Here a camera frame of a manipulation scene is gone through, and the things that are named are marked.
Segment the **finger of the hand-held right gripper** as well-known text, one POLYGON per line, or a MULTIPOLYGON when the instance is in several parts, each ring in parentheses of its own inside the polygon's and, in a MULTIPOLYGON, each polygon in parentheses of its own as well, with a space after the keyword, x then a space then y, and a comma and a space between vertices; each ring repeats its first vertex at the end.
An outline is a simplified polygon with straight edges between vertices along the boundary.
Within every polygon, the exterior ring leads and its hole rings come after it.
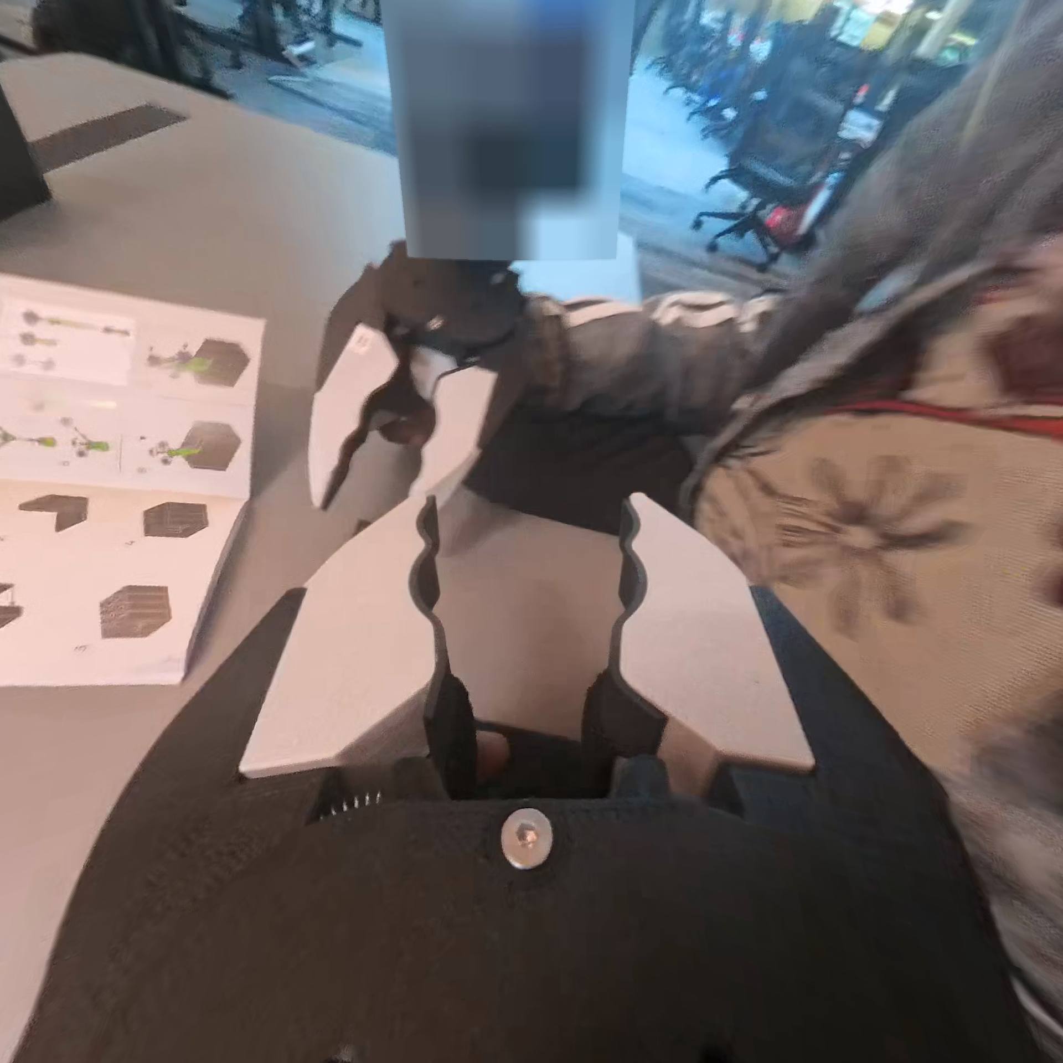
POLYGON ((444 373, 432 391, 435 427, 407 497, 434 497, 438 507, 460 487, 480 457, 480 433, 497 388, 497 373, 471 365, 444 373))
POLYGON ((379 415, 398 414, 411 393, 405 365, 384 332, 353 331, 313 396, 307 474, 313 505, 326 510, 379 415))

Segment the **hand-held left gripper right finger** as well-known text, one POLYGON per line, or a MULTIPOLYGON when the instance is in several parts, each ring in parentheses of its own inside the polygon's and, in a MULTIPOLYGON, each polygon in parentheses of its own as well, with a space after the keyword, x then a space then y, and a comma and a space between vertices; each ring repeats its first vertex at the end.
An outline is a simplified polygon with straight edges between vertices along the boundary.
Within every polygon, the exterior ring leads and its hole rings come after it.
POLYGON ((811 774, 816 760, 740 569, 643 493, 624 502, 618 541, 622 610, 581 721, 592 775, 641 755, 670 777, 726 765, 811 774))

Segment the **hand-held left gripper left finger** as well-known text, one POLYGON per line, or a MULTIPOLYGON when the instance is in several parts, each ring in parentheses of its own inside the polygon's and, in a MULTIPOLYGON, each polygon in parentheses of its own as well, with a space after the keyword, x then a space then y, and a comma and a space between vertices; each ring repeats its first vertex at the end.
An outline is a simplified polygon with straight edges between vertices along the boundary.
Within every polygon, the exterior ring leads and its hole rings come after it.
POLYGON ((475 719, 435 611, 438 525, 436 497, 408 497, 306 581, 247 740, 243 777, 423 757, 448 795, 472 794, 475 719))

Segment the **white lego instruction booklet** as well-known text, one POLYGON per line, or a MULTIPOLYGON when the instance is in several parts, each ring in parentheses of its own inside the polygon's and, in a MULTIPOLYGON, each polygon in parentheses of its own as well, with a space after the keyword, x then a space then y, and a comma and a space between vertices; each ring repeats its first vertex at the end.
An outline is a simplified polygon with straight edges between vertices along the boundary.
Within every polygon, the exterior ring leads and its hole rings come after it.
POLYGON ((264 335, 2 274, 2 685, 184 678, 251 495, 264 335))

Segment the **person's right hand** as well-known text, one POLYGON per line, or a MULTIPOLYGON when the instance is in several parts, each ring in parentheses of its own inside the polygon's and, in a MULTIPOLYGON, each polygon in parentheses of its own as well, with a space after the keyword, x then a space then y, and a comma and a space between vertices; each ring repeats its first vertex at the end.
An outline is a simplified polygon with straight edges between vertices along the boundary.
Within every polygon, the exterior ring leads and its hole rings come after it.
POLYGON ((393 445, 422 448, 436 428, 436 412, 432 406, 405 414, 384 412, 375 422, 379 437, 393 445))

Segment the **floral print shirt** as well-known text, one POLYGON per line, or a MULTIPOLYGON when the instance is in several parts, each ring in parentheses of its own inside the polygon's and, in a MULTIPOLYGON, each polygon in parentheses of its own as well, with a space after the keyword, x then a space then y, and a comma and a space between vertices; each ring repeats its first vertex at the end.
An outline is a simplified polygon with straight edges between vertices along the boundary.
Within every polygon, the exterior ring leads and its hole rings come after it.
POLYGON ((925 764, 1061 815, 1061 236, 912 288, 723 434, 698 528, 925 764))

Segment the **black office chair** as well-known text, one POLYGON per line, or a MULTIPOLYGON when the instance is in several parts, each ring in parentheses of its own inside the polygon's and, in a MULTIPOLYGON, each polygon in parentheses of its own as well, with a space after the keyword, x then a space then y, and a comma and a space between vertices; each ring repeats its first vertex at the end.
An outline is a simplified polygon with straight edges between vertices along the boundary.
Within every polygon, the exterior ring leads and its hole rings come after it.
POLYGON ((796 179, 786 170, 752 157, 743 157, 714 173, 701 191, 709 193, 719 184, 733 184, 746 195, 745 204, 733 210, 699 210, 694 215, 690 229, 699 232, 707 220, 728 222, 727 226, 713 234, 706 242, 705 250, 710 255, 719 253, 724 238, 750 235, 763 252, 763 259, 758 261, 755 269, 765 273, 788 250, 786 239, 775 235, 767 226, 767 215, 776 208, 806 207, 819 189, 817 178, 819 174, 811 179, 796 179))

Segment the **black desk frames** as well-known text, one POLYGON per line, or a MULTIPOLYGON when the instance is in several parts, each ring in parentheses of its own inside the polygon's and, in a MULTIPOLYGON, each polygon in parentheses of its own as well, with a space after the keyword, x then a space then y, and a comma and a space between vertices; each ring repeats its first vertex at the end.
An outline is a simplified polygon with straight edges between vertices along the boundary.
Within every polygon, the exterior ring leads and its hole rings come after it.
POLYGON ((37 54, 82 54, 230 100, 218 82, 210 51, 234 70, 246 53, 293 69, 313 65, 318 46, 361 48, 342 33, 336 15, 344 2, 236 2, 227 28, 195 18, 189 2, 37 1, 29 9, 29 35, 37 54))

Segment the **black divider panel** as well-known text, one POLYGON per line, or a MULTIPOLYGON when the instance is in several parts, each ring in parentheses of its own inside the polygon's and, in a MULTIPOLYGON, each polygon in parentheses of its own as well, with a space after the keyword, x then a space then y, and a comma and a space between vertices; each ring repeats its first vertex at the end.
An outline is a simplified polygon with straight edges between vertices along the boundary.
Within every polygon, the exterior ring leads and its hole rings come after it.
POLYGON ((51 199, 43 170, 1 89, 1 223, 51 199))

